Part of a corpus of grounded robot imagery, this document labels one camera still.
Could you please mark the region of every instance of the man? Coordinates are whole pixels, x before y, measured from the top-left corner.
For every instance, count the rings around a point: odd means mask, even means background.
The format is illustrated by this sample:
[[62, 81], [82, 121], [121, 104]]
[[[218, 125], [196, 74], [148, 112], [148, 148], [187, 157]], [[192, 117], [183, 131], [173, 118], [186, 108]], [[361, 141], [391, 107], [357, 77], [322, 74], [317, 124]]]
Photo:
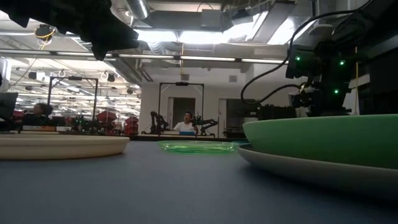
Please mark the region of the man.
[[174, 131], [198, 131], [198, 128], [192, 124], [191, 120], [192, 120], [193, 116], [192, 113], [187, 111], [184, 114], [184, 121], [183, 122], [179, 122], [175, 127], [174, 127]]

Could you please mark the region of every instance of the workbench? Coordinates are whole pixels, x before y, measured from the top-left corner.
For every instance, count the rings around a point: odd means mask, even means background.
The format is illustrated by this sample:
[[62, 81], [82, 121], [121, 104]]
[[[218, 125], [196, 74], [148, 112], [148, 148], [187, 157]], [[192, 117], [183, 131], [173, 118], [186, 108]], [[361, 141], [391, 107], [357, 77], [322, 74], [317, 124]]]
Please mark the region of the workbench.
[[238, 153], [191, 156], [131, 141], [124, 154], [0, 161], [0, 223], [397, 223], [387, 202], [257, 170]]

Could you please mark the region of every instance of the blue object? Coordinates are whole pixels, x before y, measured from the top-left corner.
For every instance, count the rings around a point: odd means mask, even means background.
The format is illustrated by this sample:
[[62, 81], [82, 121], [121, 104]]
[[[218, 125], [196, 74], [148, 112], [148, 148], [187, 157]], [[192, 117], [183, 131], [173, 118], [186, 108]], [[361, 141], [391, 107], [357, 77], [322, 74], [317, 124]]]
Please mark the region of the blue object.
[[194, 131], [180, 131], [180, 135], [195, 135]]

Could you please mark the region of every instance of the ceiling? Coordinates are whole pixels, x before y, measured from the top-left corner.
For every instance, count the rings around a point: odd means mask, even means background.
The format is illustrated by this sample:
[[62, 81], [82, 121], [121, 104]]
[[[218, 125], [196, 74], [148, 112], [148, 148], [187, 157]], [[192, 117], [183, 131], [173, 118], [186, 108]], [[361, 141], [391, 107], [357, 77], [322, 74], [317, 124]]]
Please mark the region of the ceiling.
[[[127, 49], [120, 52], [283, 59], [287, 51], [284, 43], [288, 41], [294, 29], [311, 16], [310, 2], [308, 0], [299, 0], [293, 6], [283, 6], [285, 7], [285, 11], [283, 11], [284, 16], [280, 15], [279, 17], [274, 16], [270, 18], [268, 17], [272, 15], [270, 13], [272, 12], [272, 7], [276, 6], [275, 0], [209, 0], [207, 3], [196, 0], [147, 1], [150, 13], [143, 20], [131, 19], [131, 12], [129, 12], [125, 0], [112, 0], [113, 6], [111, 10], [117, 18], [126, 24], [132, 25], [140, 33], [139, 40], [141, 44], [138, 49]], [[320, 12], [332, 11], [337, 7], [337, 0], [321, 0], [320, 2], [322, 4], [317, 9]], [[211, 8], [213, 8], [213, 11], [209, 12], [205, 10]], [[231, 16], [234, 15], [237, 9], [242, 8], [247, 8], [250, 13], [253, 13], [253, 15], [249, 16], [252, 22], [249, 21], [231, 26], [230, 29], [223, 33], [195, 30], [197, 27], [188, 28], [190, 30], [178, 28], [178, 26], [187, 27], [189, 26], [189, 24], [187, 25], [187, 21], [194, 21], [198, 18], [204, 23], [206, 18], [202, 17], [202, 12], [209, 12], [209, 16], [211, 17], [211, 13], [217, 10], [220, 13], [221, 9], [221, 13], [227, 15], [227, 20], [229, 21], [225, 23], [221, 20], [219, 25], [221, 24], [221, 30], [226, 29], [226, 27], [222, 27], [223, 24], [231, 25], [230, 22], [233, 22]], [[161, 21], [156, 20], [157, 17], [153, 16], [156, 14], [163, 16], [161, 17]], [[265, 21], [268, 19], [271, 19], [272, 24], [278, 24], [274, 29], [274, 33], [268, 34], [265, 32], [264, 34], [259, 34], [262, 29], [272, 29], [272, 27], [264, 27]], [[7, 14], [0, 11], [0, 48], [73, 52], [91, 51], [91, 44], [82, 42], [74, 34], [62, 35], [56, 33], [51, 42], [43, 46], [44, 42], [33, 35], [34, 29], [40, 24], [38, 21], [31, 20], [27, 28], [24, 29], [9, 20]], [[173, 24], [173, 29], [154, 28], [171, 26], [170, 24]], [[188, 31], [196, 33], [188, 36]], [[184, 43], [162, 40], [162, 38], [166, 38], [165, 40], [167, 40], [170, 37], [182, 41], [184, 35]], [[255, 36], [258, 35], [266, 35], [270, 39], [268, 41], [256, 39]], [[301, 42], [305, 38], [307, 38], [306, 32], [295, 41]], [[274, 43], [269, 44], [269, 41], [272, 39], [274, 39]], [[195, 42], [198, 40], [206, 41], [198, 44]], [[65, 74], [65, 77], [98, 78], [98, 106], [101, 108], [113, 108], [121, 114], [138, 114], [140, 112], [139, 101], [141, 90], [139, 86], [143, 82], [179, 82], [181, 79], [179, 75], [181, 72], [181, 62], [173, 60], [139, 60], [128, 58], [100, 62], [93, 58], [86, 58], [86, 60], [82, 60], [82, 58], [76, 58], [76, 60], [32, 58], [7, 58], [12, 64], [11, 83], [13, 86], [9, 91], [21, 93], [19, 98], [21, 109], [24, 106], [25, 108], [30, 108], [33, 103], [38, 101], [47, 101], [49, 77], [59, 77], [63, 76], [63, 74]], [[30, 64], [32, 64], [30, 70], [25, 72]], [[185, 61], [182, 63], [182, 66], [182, 72], [190, 74], [190, 82], [198, 81], [213, 85], [243, 85], [245, 82], [244, 74], [249, 70], [251, 65], [247, 63]], [[40, 74], [43, 73], [46, 78], [41, 78], [40, 80], [28, 78], [27, 74], [32, 71]], [[115, 81], [108, 82], [106, 76], [112, 73], [115, 74]], [[230, 76], [237, 76], [237, 82], [229, 82]], [[89, 115], [93, 107], [93, 82], [76, 82], [65, 79], [61, 83], [63, 84], [58, 83], [58, 86], [54, 87], [52, 91], [52, 94], [54, 94], [52, 104], [56, 106], [56, 111], [59, 111], [59, 113], [81, 113], [84, 111], [85, 114]], [[67, 90], [67, 86], [80, 87], [81, 91], [79, 93], [72, 93]], [[134, 93], [127, 94], [128, 88], [134, 90]]]

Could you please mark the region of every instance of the beige plate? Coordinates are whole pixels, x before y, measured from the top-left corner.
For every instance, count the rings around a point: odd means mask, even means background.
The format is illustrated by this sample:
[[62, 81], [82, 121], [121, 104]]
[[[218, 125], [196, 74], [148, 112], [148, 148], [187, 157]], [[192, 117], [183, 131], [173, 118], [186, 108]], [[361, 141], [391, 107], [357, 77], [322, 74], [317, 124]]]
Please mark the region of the beige plate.
[[129, 138], [54, 134], [0, 135], [0, 159], [73, 159], [122, 153]]
[[247, 144], [239, 154], [252, 165], [277, 175], [345, 192], [398, 200], [398, 170], [312, 161], [255, 152]]

